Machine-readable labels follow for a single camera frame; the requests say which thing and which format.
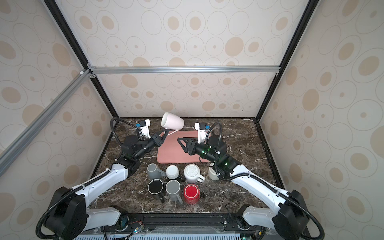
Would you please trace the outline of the pale pink mug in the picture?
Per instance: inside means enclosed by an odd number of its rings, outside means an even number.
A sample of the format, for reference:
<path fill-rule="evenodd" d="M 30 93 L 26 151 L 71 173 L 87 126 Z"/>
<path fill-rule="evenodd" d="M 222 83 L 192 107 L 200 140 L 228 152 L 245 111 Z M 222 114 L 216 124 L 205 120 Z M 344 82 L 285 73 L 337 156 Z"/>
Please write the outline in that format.
<path fill-rule="evenodd" d="M 184 127 L 184 120 L 179 116 L 176 116 L 172 113 L 164 113 L 161 121 L 161 127 L 165 129 L 170 129 L 174 131 L 179 131 Z"/>

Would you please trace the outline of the pink rectangular tray mat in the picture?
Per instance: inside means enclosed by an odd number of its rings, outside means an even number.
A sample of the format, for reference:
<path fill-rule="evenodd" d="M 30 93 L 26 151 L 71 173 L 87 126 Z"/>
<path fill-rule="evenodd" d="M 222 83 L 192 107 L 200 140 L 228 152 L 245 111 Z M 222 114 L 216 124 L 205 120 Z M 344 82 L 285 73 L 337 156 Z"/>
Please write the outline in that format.
<path fill-rule="evenodd" d="M 157 162 L 159 164 L 199 163 L 199 156 L 185 153 L 177 142 L 178 138 L 197 138 L 198 131 L 178 131 L 166 137 L 165 142 L 158 148 Z"/>

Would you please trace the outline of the cream mug red inside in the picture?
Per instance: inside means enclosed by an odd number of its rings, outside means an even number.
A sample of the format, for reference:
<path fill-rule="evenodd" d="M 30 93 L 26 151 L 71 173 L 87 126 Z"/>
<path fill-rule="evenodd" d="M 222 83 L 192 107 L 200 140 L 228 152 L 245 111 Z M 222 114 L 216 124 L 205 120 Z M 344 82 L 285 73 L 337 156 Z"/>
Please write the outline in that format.
<path fill-rule="evenodd" d="M 212 180 L 212 181 L 219 181 L 219 177 L 218 175 L 216 174 L 215 170 L 214 170 L 214 163 L 211 163 L 209 165 L 209 171 L 208 171 L 208 174 L 209 174 L 209 178 Z"/>

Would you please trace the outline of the white ribbed-bottom mug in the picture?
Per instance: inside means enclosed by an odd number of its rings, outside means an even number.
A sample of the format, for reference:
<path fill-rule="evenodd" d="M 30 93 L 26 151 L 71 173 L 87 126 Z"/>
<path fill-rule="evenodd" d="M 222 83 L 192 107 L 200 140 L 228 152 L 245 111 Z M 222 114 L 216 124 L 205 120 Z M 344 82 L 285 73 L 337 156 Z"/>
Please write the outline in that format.
<path fill-rule="evenodd" d="M 200 168 L 194 164 L 189 164 L 185 167 L 184 176 L 186 181 L 191 184 L 197 182 L 203 183 L 206 180 L 206 178 L 201 175 Z"/>

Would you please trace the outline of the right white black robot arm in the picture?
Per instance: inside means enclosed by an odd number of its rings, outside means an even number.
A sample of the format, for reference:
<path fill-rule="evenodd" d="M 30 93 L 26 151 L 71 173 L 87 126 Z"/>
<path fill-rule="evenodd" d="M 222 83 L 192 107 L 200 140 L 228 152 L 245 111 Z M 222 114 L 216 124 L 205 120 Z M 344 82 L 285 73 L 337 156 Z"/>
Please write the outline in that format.
<path fill-rule="evenodd" d="M 196 138 L 178 138 L 183 151 L 190 156 L 214 163 L 214 171 L 220 180 L 231 181 L 243 187 L 249 193 L 267 205 L 266 209 L 248 206 L 242 218 L 249 226 L 274 229 L 285 240 L 310 240 L 304 234 L 307 224 L 312 221 L 319 230 L 317 240 L 325 238 L 321 223 L 307 208 L 303 196 L 298 191 L 288 192 L 263 180 L 248 170 L 238 160 L 227 153 L 227 145 L 219 136 L 216 145 L 200 143 Z"/>

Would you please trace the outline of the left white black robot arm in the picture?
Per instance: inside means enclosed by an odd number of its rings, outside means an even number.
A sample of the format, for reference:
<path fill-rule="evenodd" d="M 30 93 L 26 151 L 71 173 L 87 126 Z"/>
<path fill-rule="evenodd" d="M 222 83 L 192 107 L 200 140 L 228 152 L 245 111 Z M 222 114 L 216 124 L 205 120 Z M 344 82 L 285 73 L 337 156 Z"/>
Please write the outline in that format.
<path fill-rule="evenodd" d="M 123 230 L 128 225 L 127 212 L 119 207 L 90 210 L 89 205 L 114 185 L 131 177 L 140 167 L 140 159 L 155 147 L 160 147 L 169 130 L 154 133 L 145 141 L 130 135 L 122 145 L 121 156 L 103 173 L 71 189 L 55 191 L 49 208 L 36 225 L 36 235 L 42 240 L 62 238 L 73 240 L 80 233 L 104 226 Z"/>

